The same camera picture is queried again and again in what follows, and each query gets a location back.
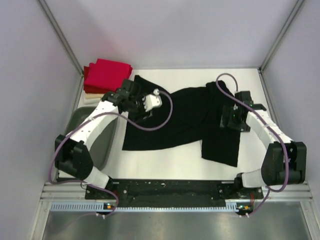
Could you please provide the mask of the black t shirt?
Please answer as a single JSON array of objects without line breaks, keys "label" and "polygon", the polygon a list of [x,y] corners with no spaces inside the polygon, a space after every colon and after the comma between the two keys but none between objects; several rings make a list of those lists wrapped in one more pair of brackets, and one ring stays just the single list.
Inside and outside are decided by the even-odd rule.
[{"label": "black t shirt", "polygon": [[152,116],[138,125],[153,128],[167,120],[155,131],[144,131],[128,123],[122,149],[124,151],[164,150],[193,142],[201,142],[201,156],[205,160],[237,167],[240,133],[220,128],[223,107],[235,102],[223,81],[205,86],[188,87],[163,96],[162,106],[152,110]]}]

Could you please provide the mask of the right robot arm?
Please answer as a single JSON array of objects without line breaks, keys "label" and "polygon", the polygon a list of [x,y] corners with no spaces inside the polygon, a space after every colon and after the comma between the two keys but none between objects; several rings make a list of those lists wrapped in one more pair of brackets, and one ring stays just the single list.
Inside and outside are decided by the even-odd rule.
[{"label": "right robot arm", "polygon": [[236,103],[224,106],[220,127],[237,133],[255,132],[266,149],[259,169],[242,172],[234,179],[233,192],[245,198],[252,188],[296,185],[305,181],[307,146],[292,140],[271,119],[267,109],[255,104],[249,91],[235,93]]}]

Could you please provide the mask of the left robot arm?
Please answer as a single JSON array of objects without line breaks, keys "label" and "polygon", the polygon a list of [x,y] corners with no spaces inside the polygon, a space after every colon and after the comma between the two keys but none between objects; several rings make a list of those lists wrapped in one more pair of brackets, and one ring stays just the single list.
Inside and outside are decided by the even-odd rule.
[{"label": "left robot arm", "polygon": [[102,198],[109,198],[114,191],[111,178],[96,167],[90,150],[111,123],[124,117],[124,112],[149,117],[154,108],[162,105],[160,94],[158,87],[143,91],[142,84],[125,79],[115,91],[102,96],[79,126],[55,139],[52,166],[70,175],[73,181],[96,187]]}]

